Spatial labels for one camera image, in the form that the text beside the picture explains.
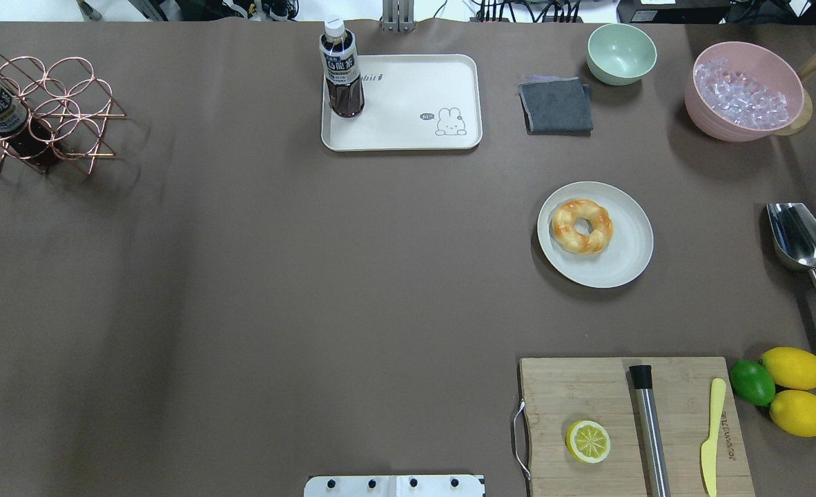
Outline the folded grey cloth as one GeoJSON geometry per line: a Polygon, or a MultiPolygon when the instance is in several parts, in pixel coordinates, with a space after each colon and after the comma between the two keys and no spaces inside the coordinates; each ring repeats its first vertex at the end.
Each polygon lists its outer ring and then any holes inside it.
{"type": "Polygon", "coordinates": [[[591,90],[578,77],[534,76],[518,91],[528,133],[587,135],[594,129],[591,90]]]}

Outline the steel muddler black tip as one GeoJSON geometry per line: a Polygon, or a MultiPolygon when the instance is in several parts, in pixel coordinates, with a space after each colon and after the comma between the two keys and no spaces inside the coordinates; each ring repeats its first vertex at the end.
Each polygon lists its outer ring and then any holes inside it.
{"type": "Polygon", "coordinates": [[[639,403],[643,447],[647,456],[648,481],[652,495],[671,496],[663,439],[655,406],[652,367],[648,364],[638,364],[630,366],[628,370],[639,403]]]}

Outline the grey round plate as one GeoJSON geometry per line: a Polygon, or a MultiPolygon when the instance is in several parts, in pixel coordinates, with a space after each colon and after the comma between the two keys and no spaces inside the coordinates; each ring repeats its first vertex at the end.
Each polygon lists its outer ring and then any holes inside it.
{"type": "Polygon", "coordinates": [[[635,281],[654,255],[653,226],[641,205],[623,190],[603,182],[573,182],[554,190],[537,207],[532,233],[551,269],[566,280],[594,289],[613,289],[635,281]],[[594,202],[597,211],[604,211],[609,218],[608,240],[600,236],[606,232],[604,224],[592,215],[582,214],[572,224],[579,239],[593,240],[593,251],[569,251],[554,230],[556,214],[576,200],[594,202]]]}

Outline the glazed twisted donut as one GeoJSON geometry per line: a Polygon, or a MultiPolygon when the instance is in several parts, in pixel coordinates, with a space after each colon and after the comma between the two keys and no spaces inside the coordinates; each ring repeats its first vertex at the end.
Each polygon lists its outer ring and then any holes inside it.
{"type": "Polygon", "coordinates": [[[610,245],[615,226],[606,208],[592,200],[578,198],[563,202],[553,212],[551,230],[565,251],[594,255],[610,245]]]}

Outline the cream rabbit tray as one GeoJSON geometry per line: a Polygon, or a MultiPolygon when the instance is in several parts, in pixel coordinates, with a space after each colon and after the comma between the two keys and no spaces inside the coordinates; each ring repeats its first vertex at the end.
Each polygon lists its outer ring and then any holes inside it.
{"type": "Polygon", "coordinates": [[[340,117],[322,97],[322,143],[335,152],[471,150],[483,138],[474,60],[462,54],[360,55],[366,104],[340,117]]]}

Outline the steel ice scoop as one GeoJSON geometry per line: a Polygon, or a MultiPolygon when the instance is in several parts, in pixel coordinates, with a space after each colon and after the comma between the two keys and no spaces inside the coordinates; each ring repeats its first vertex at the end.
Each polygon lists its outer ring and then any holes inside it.
{"type": "Polygon", "coordinates": [[[769,202],[766,213],[777,257],[810,276],[816,290],[816,218],[802,202],[769,202]]]}

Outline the aluminium frame post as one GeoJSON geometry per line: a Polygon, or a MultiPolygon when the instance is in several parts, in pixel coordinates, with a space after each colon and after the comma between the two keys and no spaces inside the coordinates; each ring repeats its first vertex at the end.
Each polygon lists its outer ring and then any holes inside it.
{"type": "Polygon", "coordinates": [[[416,28],[414,0],[383,0],[380,28],[384,32],[411,32],[416,28]]]}

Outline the green lime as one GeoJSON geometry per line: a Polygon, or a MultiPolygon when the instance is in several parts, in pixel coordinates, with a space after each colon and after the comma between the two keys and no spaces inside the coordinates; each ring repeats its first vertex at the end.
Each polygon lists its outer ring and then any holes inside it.
{"type": "Polygon", "coordinates": [[[768,407],[775,398],[775,381],[758,362],[737,360],[729,372],[730,386],[739,398],[758,407],[768,407]]]}

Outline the mint green bowl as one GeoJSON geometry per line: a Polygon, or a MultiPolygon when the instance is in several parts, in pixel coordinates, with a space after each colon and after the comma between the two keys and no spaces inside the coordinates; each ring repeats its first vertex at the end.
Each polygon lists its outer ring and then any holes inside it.
{"type": "Polygon", "coordinates": [[[629,24],[606,24],[587,41],[587,66],[594,78],[611,86],[639,81],[654,68],[658,50],[641,29],[629,24]]]}

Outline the tea bottle in rack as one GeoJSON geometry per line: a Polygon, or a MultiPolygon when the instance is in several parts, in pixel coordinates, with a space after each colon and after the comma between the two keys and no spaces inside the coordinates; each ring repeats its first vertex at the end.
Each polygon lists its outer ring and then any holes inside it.
{"type": "Polygon", "coordinates": [[[52,150],[52,133],[48,127],[31,117],[28,107],[1,82],[0,138],[13,155],[42,172],[59,161],[52,150]]]}

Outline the bamboo cutting board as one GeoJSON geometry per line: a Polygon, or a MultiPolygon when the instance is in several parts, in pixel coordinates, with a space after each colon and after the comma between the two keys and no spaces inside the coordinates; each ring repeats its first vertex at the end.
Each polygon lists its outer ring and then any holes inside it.
{"type": "Polygon", "coordinates": [[[699,449],[709,434],[709,392],[728,377],[724,358],[522,358],[518,363],[529,494],[651,496],[641,404],[629,368],[652,368],[665,469],[673,496],[705,496],[699,449]],[[609,432],[610,455],[597,465],[567,449],[571,425],[593,420],[609,432]]]}

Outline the half lemon slice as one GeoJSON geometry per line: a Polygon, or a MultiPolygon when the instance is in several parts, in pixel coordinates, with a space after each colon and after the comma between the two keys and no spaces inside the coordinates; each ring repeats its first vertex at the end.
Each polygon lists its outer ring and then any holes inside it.
{"type": "Polygon", "coordinates": [[[597,465],[610,455],[611,440],[603,425],[591,420],[578,420],[569,427],[565,446],[579,462],[597,465]]]}

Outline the tea bottle on tray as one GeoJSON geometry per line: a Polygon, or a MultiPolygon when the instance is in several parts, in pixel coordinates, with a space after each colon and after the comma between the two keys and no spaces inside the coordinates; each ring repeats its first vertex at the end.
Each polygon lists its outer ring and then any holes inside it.
{"type": "Polygon", "coordinates": [[[319,43],[329,106],[340,117],[357,117],[364,108],[356,38],[344,19],[328,18],[319,43]]]}

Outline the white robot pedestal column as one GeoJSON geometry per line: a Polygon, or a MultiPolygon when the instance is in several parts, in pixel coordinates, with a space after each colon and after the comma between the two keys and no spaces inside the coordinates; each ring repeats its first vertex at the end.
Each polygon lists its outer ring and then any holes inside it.
{"type": "Polygon", "coordinates": [[[485,496],[483,477],[471,474],[318,476],[304,496],[485,496]]]}

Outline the pink bowl of ice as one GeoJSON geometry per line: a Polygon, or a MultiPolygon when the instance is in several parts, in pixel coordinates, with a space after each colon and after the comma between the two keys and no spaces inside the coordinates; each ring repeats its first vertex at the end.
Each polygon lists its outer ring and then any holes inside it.
{"type": "Polygon", "coordinates": [[[720,42],[697,57],[685,93],[693,123],[728,142],[786,129],[802,115],[805,91],[795,70],[767,48],[720,42]]]}

